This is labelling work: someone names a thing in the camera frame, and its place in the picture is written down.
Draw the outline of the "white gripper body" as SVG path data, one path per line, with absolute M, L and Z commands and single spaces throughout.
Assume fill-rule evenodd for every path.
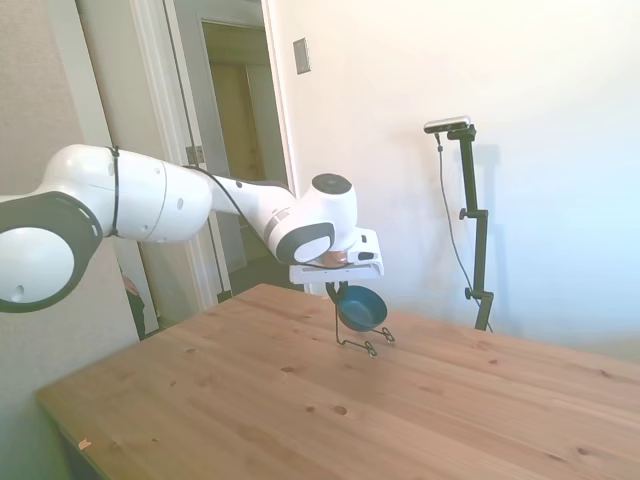
M 384 266 L 376 232 L 356 227 L 354 239 L 348 248 L 333 248 L 306 265 L 291 266 L 289 280 L 302 285 L 356 282 L 381 277 Z

